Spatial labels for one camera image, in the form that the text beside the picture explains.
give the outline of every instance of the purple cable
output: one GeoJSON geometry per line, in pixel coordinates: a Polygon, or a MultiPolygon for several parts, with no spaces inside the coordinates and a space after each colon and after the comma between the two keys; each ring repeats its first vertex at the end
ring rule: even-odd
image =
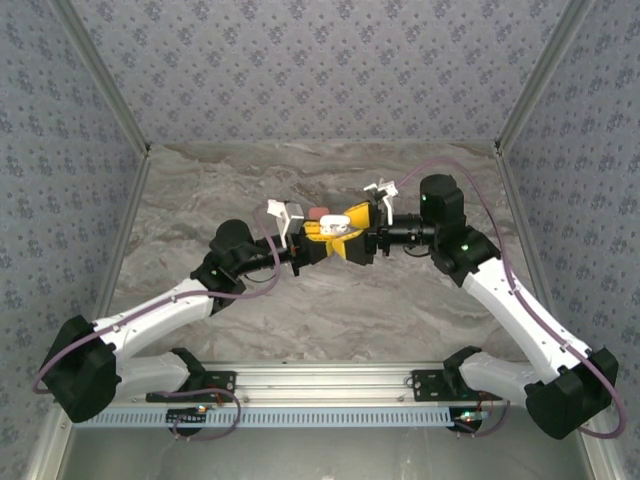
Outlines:
{"type": "Polygon", "coordinates": [[[506,245],[504,243],[504,239],[502,238],[502,233],[498,228],[498,224],[493,216],[491,207],[489,206],[489,202],[487,201],[486,197],[482,193],[482,190],[480,189],[479,185],[473,179],[473,176],[471,175],[469,170],[467,170],[464,166],[462,166],[459,162],[457,162],[453,158],[435,157],[435,158],[432,158],[431,160],[427,160],[422,165],[419,165],[418,167],[411,170],[402,180],[398,182],[397,186],[398,187],[403,186],[414,175],[416,175],[418,172],[421,172],[427,167],[432,167],[434,165],[443,165],[443,164],[452,165],[453,167],[457,168],[462,173],[464,173],[464,175],[467,177],[467,180],[469,180],[469,183],[471,184],[473,189],[476,191],[476,194],[480,199],[480,203],[482,204],[485,211],[487,212],[487,215],[489,216],[489,220],[491,221],[491,225],[493,226],[493,229],[496,233],[496,237],[498,238],[498,244],[500,246],[500,251],[502,253],[502,262],[504,264],[504,272],[507,277],[509,288],[511,288],[511,291],[514,292],[514,295],[518,299],[518,302],[520,303],[520,305],[522,305],[522,308],[525,309],[525,311],[540,326],[540,328],[542,328],[546,333],[548,333],[549,336],[551,336],[551,338],[553,338],[556,342],[558,342],[559,345],[562,345],[563,348],[565,348],[569,353],[571,353],[574,357],[576,357],[585,367],[589,369],[591,373],[593,373],[593,375],[602,383],[602,385],[607,390],[607,392],[609,392],[609,395],[611,395],[611,398],[616,404],[616,408],[618,409],[618,426],[615,428],[615,430],[609,433],[600,433],[600,432],[593,432],[591,430],[587,430],[584,427],[580,427],[579,428],[580,432],[584,433],[585,435],[589,435],[589,436],[592,436],[595,438],[601,438],[601,439],[611,439],[611,438],[619,437],[624,432],[624,429],[627,424],[627,411],[624,408],[624,403],[622,401],[622,398],[620,397],[620,395],[618,394],[614,386],[611,384],[611,382],[602,374],[602,372],[600,372],[600,370],[598,370],[596,366],[593,363],[591,363],[591,361],[589,361],[589,359],[587,359],[584,355],[582,355],[573,346],[567,345],[566,340],[563,339],[551,327],[549,327],[549,325],[546,324],[546,322],[533,310],[531,305],[527,303],[526,299],[518,291],[518,289],[516,288],[515,279],[513,277],[513,269],[511,267],[511,263],[509,262],[509,258],[507,256],[506,245]]]}
{"type": "MultiPolygon", "coordinates": [[[[267,229],[264,227],[264,225],[262,225],[262,222],[260,222],[260,220],[258,219],[258,211],[260,210],[260,206],[257,206],[254,210],[253,210],[253,218],[256,221],[256,223],[258,224],[258,226],[260,227],[260,229],[262,230],[262,233],[264,233],[265,236],[265,240],[267,241],[267,243],[269,244],[269,248],[271,249],[271,252],[273,253],[273,260],[274,260],[274,268],[275,268],[275,275],[273,277],[273,280],[266,285],[265,287],[261,288],[260,290],[256,290],[255,292],[251,292],[251,293],[243,293],[243,294],[234,294],[234,293],[224,293],[224,292],[203,292],[203,291],[197,291],[197,290],[193,290],[193,291],[188,291],[188,292],[182,292],[179,293],[177,295],[174,295],[173,298],[180,300],[183,298],[187,298],[187,297],[195,297],[195,296],[207,296],[207,297],[218,297],[218,298],[230,298],[230,299],[234,299],[234,300],[240,300],[240,299],[249,299],[249,298],[256,298],[259,297],[261,295],[264,295],[268,292],[270,292],[273,287],[276,286],[276,284],[278,283],[278,280],[280,280],[280,272],[281,272],[281,268],[280,268],[280,256],[278,255],[278,249],[276,248],[275,243],[273,243],[273,240],[271,239],[271,236],[269,235],[269,232],[267,232],[267,229]]],[[[54,365],[56,365],[60,360],[62,360],[65,355],[68,355],[69,353],[73,352],[74,350],[76,350],[77,348],[81,347],[82,345],[89,343],[92,340],[95,340],[96,338],[100,337],[101,335],[104,335],[105,333],[108,333],[110,331],[112,331],[115,327],[122,327],[123,325],[135,320],[136,318],[139,318],[143,315],[146,315],[149,312],[152,312],[153,310],[160,308],[170,302],[173,302],[173,300],[171,299],[171,297],[169,298],[165,298],[162,300],[158,300],[155,303],[152,303],[151,305],[146,306],[145,308],[142,308],[140,310],[138,310],[137,312],[132,313],[131,315],[128,315],[124,318],[122,318],[121,320],[118,320],[116,323],[114,323],[113,325],[110,325],[108,327],[102,328],[100,330],[97,330],[89,335],[87,335],[86,337],[82,337],[80,340],[76,340],[75,342],[67,345],[66,347],[64,347],[62,350],[60,350],[58,353],[56,353],[51,360],[49,360],[38,372],[38,374],[36,375],[36,378],[31,386],[31,389],[33,390],[34,393],[37,393],[39,395],[45,394],[45,393],[49,393],[48,390],[40,388],[40,382],[42,381],[42,379],[44,378],[44,376],[49,373],[49,370],[51,370],[53,368],[54,365]]]]}
{"type": "Polygon", "coordinates": [[[170,398],[192,397],[193,395],[218,393],[220,395],[224,395],[225,397],[233,400],[233,402],[238,407],[236,416],[233,419],[233,423],[231,424],[231,426],[229,426],[224,432],[216,433],[214,435],[198,435],[197,437],[185,437],[184,435],[180,435],[178,433],[178,424],[180,423],[180,420],[182,420],[185,417],[185,415],[178,415],[178,418],[176,418],[175,422],[173,422],[173,428],[172,428],[173,434],[175,435],[176,440],[181,439],[181,440],[186,440],[187,442],[207,442],[209,440],[217,440],[219,438],[226,437],[230,433],[233,433],[235,429],[238,428],[238,424],[240,423],[240,419],[242,418],[242,406],[240,405],[240,400],[238,400],[238,397],[236,397],[233,393],[231,393],[228,390],[223,390],[222,388],[204,388],[202,390],[193,390],[190,392],[156,392],[156,393],[158,395],[162,395],[163,397],[170,397],[170,398]]]}
{"type": "Polygon", "coordinates": [[[509,407],[510,406],[511,406],[511,402],[509,400],[507,400],[507,404],[504,406],[504,409],[502,410],[502,415],[500,415],[500,420],[498,420],[498,422],[493,427],[491,427],[489,430],[485,430],[485,431],[482,431],[482,432],[477,432],[476,430],[471,428],[469,425],[465,425],[462,422],[453,422],[453,423],[455,425],[457,425],[458,427],[464,428],[465,430],[468,430],[469,432],[471,432],[471,433],[458,432],[463,437],[469,437],[469,438],[486,437],[487,435],[491,435],[492,433],[495,433],[498,430],[500,430],[500,428],[502,428],[504,423],[507,421],[507,417],[509,416],[509,407]]]}

